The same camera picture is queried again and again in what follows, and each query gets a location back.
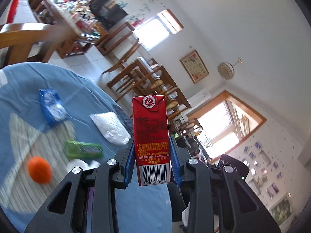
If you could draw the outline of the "red drink carton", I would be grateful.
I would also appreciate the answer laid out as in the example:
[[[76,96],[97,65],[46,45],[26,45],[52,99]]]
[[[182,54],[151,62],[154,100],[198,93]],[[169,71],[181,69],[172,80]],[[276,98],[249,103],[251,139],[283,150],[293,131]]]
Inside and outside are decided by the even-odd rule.
[[[132,99],[136,169],[140,186],[169,183],[170,148],[166,97]]]

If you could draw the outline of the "white plastic cap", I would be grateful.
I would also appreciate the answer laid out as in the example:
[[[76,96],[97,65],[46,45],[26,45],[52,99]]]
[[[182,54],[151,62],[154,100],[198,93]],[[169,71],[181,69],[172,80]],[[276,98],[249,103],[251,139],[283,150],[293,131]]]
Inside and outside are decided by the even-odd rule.
[[[69,161],[69,163],[67,164],[66,168],[67,168],[67,172],[69,173],[75,167],[80,167],[81,169],[83,169],[85,171],[85,170],[90,170],[90,169],[98,168],[99,166],[100,166],[100,163],[97,162],[96,160],[92,160],[88,164],[88,163],[86,163],[83,160],[74,159],[74,160]]]

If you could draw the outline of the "green snack wrapper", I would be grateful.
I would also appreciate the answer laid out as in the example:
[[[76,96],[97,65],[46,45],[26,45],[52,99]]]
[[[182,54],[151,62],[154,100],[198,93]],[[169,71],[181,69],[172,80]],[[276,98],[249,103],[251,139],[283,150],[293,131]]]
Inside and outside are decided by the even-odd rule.
[[[96,159],[103,156],[101,145],[72,140],[65,142],[63,151],[70,159]]]

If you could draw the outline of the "blue plastic snack bag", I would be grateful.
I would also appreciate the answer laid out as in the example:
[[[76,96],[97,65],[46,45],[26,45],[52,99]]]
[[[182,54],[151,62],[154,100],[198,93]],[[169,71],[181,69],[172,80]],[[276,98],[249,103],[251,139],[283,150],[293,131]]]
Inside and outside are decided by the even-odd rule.
[[[67,111],[55,90],[39,90],[39,101],[44,117],[50,127],[54,127],[67,119]]]

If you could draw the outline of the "white plastic bag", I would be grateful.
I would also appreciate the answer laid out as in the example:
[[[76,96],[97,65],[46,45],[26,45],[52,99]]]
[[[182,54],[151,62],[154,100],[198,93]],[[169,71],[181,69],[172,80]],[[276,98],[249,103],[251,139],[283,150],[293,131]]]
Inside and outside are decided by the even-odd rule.
[[[114,112],[91,114],[90,118],[108,142],[126,145],[130,141],[131,135]]]

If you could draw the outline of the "white air conditioner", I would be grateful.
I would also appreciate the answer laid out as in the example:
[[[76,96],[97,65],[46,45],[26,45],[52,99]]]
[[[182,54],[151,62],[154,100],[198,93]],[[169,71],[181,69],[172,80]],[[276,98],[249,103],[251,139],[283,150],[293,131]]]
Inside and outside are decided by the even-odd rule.
[[[207,102],[210,99],[211,99],[211,94],[205,88],[205,89],[197,92],[195,95],[191,96],[188,99],[188,102],[191,105],[191,107],[197,107],[197,106],[204,104],[205,102]]]

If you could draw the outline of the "wooden dining table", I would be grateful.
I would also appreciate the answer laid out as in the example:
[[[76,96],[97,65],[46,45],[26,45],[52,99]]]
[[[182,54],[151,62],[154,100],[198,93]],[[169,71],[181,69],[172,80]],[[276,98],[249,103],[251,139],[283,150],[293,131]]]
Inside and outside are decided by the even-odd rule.
[[[135,96],[163,95],[166,97],[168,119],[173,120],[183,111],[191,108],[179,86],[163,65],[149,65],[142,57],[137,57],[129,65],[120,65],[122,70],[107,83],[109,89],[119,84],[115,91],[117,101],[132,93]]]

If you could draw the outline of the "blue tablecloth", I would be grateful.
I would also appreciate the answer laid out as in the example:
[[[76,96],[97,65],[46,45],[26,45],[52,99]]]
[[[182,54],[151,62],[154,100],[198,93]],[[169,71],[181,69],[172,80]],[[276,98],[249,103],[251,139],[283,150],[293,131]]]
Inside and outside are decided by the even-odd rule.
[[[50,127],[39,101],[39,90],[58,92],[67,119]],[[67,175],[67,140],[99,144],[99,163],[113,158],[120,146],[108,142],[90,118],[114,112],[128,131],[132,124],[123,109],[90,80],[45,63],[20,63],[1,69],[1,232],[24,232],[42,203]],[[28,173],[32,157],[52,168],[49,183],[38,184]]]

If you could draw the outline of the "orange fuzzy ball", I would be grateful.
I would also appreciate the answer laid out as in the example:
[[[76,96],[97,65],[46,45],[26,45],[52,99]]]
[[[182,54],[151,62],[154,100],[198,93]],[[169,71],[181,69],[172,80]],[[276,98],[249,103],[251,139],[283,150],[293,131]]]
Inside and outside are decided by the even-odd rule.
[[[42,157],[32,157],[28,161],[28,173],[30,178],[38,184],[49,183],[52,179],[52,168]]]

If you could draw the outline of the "wooden dining chair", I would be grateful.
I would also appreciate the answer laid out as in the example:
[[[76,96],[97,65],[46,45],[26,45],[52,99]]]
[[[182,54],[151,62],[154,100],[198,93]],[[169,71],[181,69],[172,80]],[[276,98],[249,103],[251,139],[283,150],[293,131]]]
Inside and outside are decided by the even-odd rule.
[[[110,73],[119,68],[124,69],[125,68],[124,63],[127,62],[127,60],[138,50],[140,46],[141,46],[140,41],[139,39],[137,39],[135,41],[135,44],[112,67],[103,71],[102,74]]]

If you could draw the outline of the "ceiling lamp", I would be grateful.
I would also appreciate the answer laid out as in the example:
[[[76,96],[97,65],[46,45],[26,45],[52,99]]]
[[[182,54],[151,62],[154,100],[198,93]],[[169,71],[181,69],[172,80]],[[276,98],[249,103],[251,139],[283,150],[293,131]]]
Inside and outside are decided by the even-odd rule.
[[[234,64],[229,62],[221,62],[217,67],[220,77],[225,81],[233,79],[235,75],[235,66],[238,64],[242,64],[242,60],[240,58]]]

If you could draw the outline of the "tall wooden stand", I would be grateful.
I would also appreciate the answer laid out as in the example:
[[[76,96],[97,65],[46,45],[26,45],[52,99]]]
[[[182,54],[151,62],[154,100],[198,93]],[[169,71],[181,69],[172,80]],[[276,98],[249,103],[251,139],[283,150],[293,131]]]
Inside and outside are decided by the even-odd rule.
[[[134,30],[135,28],[132,26],[132,24],[126,21],[116,30],[101,38],[100,41],[96,44],[96,48],[102,55],[108,55],[126,39],[128,39],[133,34]]]

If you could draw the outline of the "wooden coffee table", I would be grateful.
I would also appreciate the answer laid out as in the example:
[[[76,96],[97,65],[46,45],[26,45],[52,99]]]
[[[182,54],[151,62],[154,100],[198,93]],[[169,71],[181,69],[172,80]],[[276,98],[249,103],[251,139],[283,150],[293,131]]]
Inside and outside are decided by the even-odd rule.
[[[55,19],[55,24],[66,29],[65,40],[57,48],[61,58],[84,55],[88,50],[108,37],[109,33],[97,22],[91,23],[90,30],[78,27],[71,14],[61,10],[55,0],[43,0],[41,5]]]

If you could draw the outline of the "black television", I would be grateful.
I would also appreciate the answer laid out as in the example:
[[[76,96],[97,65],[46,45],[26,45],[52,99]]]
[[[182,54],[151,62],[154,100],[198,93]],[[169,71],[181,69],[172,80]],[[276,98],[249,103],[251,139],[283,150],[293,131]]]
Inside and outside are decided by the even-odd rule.
[[[114,0],[93,0],[89,7],[105,30],[110,30],[128,15]]]

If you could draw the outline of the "framed wall picture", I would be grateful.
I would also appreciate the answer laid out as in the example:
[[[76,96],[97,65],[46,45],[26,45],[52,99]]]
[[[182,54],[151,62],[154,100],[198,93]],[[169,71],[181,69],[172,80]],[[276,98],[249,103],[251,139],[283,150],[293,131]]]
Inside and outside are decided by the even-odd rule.
[[[191,53],[180,59],[180,63],[194,84],[209,75],[206,65],[196,50],[193,50]]]

